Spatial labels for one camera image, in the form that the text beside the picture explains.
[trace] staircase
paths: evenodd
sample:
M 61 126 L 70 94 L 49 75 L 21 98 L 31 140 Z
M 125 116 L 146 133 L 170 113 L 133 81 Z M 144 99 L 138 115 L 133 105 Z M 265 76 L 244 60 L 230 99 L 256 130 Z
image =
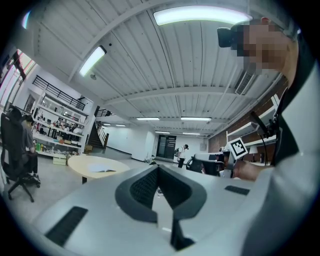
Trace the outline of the staircase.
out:
M 92 126 L 92 130 L 91 130 L 91 133 L 90 133 L 88 144 L 93 146 L 94 148 L 98 148 L 98 149 L 103 149 L 104 148 L 104 146 L 102 145 L 101 140 L 99 138 L 99 135 L 98 135 L 97 128 L 96 128 L 95 124 L 93 124 L 93 126 Z

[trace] door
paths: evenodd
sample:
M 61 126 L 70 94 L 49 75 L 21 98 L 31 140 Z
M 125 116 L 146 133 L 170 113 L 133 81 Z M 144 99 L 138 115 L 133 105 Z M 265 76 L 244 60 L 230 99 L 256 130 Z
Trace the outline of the door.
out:
M 159 135 L 157 157 L 174 159 L 176 149 L 176 136 Z

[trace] air vent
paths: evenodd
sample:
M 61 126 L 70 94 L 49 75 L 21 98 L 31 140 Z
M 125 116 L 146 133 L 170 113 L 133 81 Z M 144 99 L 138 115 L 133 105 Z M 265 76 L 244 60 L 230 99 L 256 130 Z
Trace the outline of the air vent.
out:
M 235 90 L 236 94 L 244 95 L 248 91 L 249 86 L 252 85 L 251 81 L 255 76 L 254 74 L 255 72 L 250 70 L 244 73 L 238 87 Z

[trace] tabletop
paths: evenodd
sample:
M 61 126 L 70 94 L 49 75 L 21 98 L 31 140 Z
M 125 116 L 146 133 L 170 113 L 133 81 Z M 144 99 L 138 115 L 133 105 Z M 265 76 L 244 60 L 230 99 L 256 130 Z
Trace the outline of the tabletop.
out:
M 115 171 L 91 172 L 89 171 L 89 165 L 91 164 L 105 164 L 108 165 L 110 169 Z M 72 156 L 68 160 L 68 165 L 73 171 L 75 171 L 82 177 L 93 179 L 114 175 L 116 173 L 122 173 L 130 169 L 127 165 L 125 165 L 122 162 L 93 155 Z

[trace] person sitting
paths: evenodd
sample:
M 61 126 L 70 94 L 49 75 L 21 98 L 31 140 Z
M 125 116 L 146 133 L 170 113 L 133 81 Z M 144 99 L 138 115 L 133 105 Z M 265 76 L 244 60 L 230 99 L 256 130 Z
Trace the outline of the person sitting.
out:
M 22 117 L 22 161 L 27 167 L 29 176 L 27 179 L 32 183 L 40 184 L 38 176 L 38 153 L 35 150 L 34 139 L 32 135 L 32 127 L 35 121 L 31 115 Z

